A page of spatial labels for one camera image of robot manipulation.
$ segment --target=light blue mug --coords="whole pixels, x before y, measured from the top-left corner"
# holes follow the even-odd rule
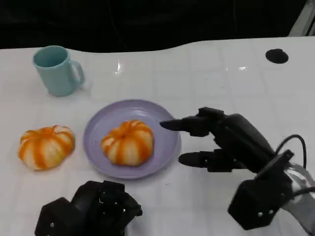
[[[69,52],[61,46],[38,50],[33,56],[33,62],[45,87],[54,96],[67,96],[84,83],[80,63],[70,60]],[[73,67],[78,71],[78,79]]]

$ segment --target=striped pumpkin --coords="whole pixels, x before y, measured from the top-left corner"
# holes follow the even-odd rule
[[[34,170],[59,165],[75,146],[74,134],[65,126],[54,125],[26,131],[20,140],[19,158]]]
[[[102,139],[101,148],[113,164],[140,165],[152,155],[153,133],[139,120],[126,121]]]

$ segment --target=white table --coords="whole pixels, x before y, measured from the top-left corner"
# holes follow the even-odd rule
[[[285,64],[265,58],[269,49],[289,55]],[[82,136],[102,107],[126,98],[163,105],[175,117],[214,107],[248,118],[273,147],[292,133],[308,145],[308,169],[315,176],[315,39],[275,38],[205,41],[158,52],[94,54],[71,51],[87,77],[76,93],[47,94],[32,56],[37,49],[0,50],[0,235],[31,236],[40,208],[61,196],[71,200],[87,180],[109,179],[87,161]],[[17,157],[20,135],[33,128],[62,124],[76,134],[74,153],[58,168],[32,172]],[[213,137],[182,134],[182,152],[213,150]],[[287,145],[301,163],[297,141]],[[152,177],[123,181],[144,215],[128,227],[130,236],[303,236],[284,211],[271,226],[243,231],[226,212],[248,171],[210,174],[173,164]]]

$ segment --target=orange pumpkin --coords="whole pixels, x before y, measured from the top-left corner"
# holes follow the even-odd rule
[[[68,127],[54,125],[26,131],[20,140],[19,158],[34,170],[59,165],[75,146],[74,134]]]
[[[140,165],[152,155],[153,133],[142,121],[126,121],[102,139],[101,148],[113,164]]]

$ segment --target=purple plate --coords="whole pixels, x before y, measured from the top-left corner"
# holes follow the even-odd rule
[[[105,157],[100,142],[110,130],[122,122],[138,119],[145,122],[153,131],[153,156],[140,166],[117,166]],[[179,155],[181,138],[178,132],[162,128],[160,121],[173,119],[163,107],[143,100],[125,100],[101,109],[85,128],[83,145],[92,164],[102,173],[125,179],[141,178],[160,170]]]

